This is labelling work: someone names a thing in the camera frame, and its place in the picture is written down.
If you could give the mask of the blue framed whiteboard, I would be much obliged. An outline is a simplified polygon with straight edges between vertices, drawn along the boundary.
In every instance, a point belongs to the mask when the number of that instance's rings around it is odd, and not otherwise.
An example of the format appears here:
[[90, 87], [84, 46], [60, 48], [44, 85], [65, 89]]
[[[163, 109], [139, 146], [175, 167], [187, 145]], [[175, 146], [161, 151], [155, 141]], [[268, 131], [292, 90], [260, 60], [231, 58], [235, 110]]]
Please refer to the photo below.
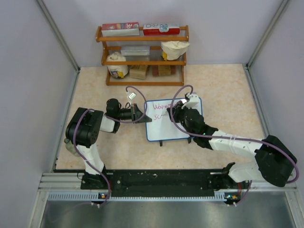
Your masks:
[[189, 135], [181, 132], [170, 121], [169, 115], [162, 116], [162, 105], [171, 103], [171, 99], [148, 100], [144, 105], [146, 115], [152, 122], [146, 123], [146, 138], [150, 142], [188, 139]]

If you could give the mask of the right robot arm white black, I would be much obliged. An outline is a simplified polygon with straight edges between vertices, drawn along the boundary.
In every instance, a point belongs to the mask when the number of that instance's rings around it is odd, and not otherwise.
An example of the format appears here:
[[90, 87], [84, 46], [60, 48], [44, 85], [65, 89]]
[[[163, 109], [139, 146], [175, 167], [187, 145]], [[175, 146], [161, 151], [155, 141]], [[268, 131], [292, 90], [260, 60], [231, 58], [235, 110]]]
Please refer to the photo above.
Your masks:
[[291, 183], [289, 177], [297, 159], [276, 136], [268, 135], [265, 139], [233, 136], [207, 125], [198, 110], [185, 107], [182, 102], [167, 108], [167, 112], [171, 122], [199, 147], [230, 152], [250, 160], [244, 164], [231, 162], [222, 169], [221, 180], [225, 187], [233, 188], [250, 180], [265, 180], [277, 187]]

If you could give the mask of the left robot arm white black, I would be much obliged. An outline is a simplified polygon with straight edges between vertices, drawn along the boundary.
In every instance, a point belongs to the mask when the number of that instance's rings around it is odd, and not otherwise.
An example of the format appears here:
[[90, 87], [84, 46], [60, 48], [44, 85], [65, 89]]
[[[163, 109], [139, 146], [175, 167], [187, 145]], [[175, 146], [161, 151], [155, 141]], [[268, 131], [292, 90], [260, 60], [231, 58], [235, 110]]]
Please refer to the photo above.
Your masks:
[[66, 127], [66, 139], [74, 147], [76, 154], [85, 163], [82, 177], [83, 190], [110, 190], [110, 181], [106, 174], [105, 164], [102, 162], [97, 149], [99, 132], [116, 133], [122, 121], [132, 123], [150, 123], [152, 119], [143, 113], [137, 104], [127, 104], [122, 108], [115, 99], [106, 102], [106, 113], [79, 107]]

